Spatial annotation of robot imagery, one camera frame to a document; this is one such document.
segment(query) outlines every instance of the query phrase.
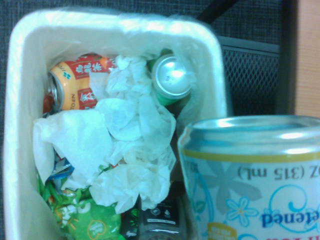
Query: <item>white trash can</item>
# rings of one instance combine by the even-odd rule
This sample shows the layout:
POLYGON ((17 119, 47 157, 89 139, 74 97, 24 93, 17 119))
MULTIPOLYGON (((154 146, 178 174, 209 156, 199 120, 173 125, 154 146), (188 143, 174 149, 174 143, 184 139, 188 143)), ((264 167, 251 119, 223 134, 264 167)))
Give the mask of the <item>white trash can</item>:
POLYGON ((32 132, 42 117, 47 72, 86 53, 145 55, 170 48, 193 67, 193 106, 182 124, 227 116, 220 45, 205 26, 183 18, 86 11, 41 10, 15 26, 9 44, 3 151, 6 239, 58 240, 56 220, 37 192, 32 132))

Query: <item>crumpled tissue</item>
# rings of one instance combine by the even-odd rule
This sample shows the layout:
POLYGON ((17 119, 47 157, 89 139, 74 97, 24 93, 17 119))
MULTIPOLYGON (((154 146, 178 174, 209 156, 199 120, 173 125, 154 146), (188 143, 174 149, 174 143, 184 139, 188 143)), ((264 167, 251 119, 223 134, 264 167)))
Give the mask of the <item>crumpled tissue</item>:
POLYGON ((169 192, 176 157, 170 146, 173 115, 157 100, 146 61, 116 58, 110 74, 90 73, 94 109, 70 110, 34 121, 33 152, 41 179, 54 168, 54 147, 74 167, 62 189, 91 186, 97 204, 117 202, 116 212, 153 208, 169 192), (109 164, 114 169, 102 172, 109 164))

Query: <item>orange can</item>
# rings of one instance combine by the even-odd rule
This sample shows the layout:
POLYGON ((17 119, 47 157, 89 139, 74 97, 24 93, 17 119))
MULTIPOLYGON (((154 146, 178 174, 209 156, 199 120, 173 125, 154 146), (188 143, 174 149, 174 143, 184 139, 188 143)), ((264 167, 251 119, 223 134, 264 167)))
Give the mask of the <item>orange can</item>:
POLYGON ((89 73, 110 73, 115 60, 98 54, 86 54, 75 61, 63 61, 49 72, 49 87, 59 110, 91 109, 97 99, 90 88, 89 73))

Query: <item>yellow stripe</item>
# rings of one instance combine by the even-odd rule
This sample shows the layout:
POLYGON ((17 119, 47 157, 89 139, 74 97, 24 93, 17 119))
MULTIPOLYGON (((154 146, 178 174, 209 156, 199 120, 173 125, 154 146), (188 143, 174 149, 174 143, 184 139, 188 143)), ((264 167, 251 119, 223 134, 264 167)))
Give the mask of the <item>yellow stripe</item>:
POLYGON ((236 155, 182 149, 181 153, 195 159, 235 163, 294 163, 320 159, 320 152, 283 155, 236 155))

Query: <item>aluminum can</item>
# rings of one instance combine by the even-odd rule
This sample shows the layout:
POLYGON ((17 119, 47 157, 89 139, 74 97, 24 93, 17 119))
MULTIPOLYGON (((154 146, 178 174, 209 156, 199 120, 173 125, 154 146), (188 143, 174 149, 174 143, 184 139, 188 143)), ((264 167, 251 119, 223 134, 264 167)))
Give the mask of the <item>aluminum can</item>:
POLYGON ((203 120, 178 150, 199 240, 319 238, 320 119, 203 120))
POLYGON ((90 88, 89 73, 110 73, 115 60, 97 54, 86 54, 75 61, 64 61, 49 72, 49 87, 58 110, 94 108, 97 99, 90 88))
POLYGON ((173 54, 160 57, 152 66, 152 80, 159 102, 170 105, 186 97, 191 90, 191 81, 186 70, 173 54))

